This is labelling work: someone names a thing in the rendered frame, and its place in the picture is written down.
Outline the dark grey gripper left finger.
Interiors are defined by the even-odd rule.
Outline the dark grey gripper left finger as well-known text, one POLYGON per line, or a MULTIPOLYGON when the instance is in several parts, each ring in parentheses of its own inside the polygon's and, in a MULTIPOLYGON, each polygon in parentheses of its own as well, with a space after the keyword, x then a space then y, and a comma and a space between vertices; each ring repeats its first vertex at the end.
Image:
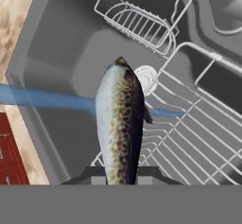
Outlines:
POLYGON ((103 166, 87 166, 79 176, 63 182, 62 185, 105 185, 106 183, 103 166))

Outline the white round sink drain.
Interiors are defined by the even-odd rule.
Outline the white round sink drain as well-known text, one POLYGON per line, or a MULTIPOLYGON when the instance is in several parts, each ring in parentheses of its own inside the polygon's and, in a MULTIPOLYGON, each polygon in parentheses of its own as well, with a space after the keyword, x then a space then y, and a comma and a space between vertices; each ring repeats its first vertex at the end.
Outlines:
POLYGON ((157 83, 154 81, 156 70, 150 65, 142 65, 136 68, 134 73, 141 83, 144 96, 151 95, 157 88, 157 83))

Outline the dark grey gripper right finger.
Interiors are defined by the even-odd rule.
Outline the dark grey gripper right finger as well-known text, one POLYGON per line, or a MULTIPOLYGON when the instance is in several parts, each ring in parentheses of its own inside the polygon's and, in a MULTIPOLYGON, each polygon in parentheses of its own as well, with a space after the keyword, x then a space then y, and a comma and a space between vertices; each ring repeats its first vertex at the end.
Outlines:
POLYGON ((157 166, 139 166, 137 170, 138 185, 182 185, 180 181, 175 181, 165 176, 157 166))

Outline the grey kitchen sink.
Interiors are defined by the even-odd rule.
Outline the grey kitchen sink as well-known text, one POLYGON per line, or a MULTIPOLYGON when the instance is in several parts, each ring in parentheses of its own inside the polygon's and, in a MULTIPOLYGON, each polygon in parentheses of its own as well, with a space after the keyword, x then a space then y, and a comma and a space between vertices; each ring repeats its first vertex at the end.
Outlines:
MULTIPOLYGON (((115 59, 160 66, 171 56, 160 57, 109 25, 94 11, 96 1, 33 0, 7 70, 9 85, 94 97, 115 59)), ((216 33, 209 0, 192 0, 179 26, 177 47, 191 42, 242 67, 242 33, 216 33)), ((242 83, 232 73, 213 83, 242 100, 242 83)), ((51 183, 62 184, 95 166, 100 148, 93 113, 19 108, 51 183)))

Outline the spotted brown and white fish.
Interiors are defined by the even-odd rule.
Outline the spotted brown and white fish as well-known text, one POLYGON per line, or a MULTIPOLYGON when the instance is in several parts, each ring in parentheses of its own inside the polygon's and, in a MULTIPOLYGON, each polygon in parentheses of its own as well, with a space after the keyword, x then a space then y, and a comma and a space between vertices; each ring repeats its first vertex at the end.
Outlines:
POLYGON ((133 185, 144 122, 152 123, 141 83, 123 57, 110 64, 95 98, 97 136, 108 185, 133 185))

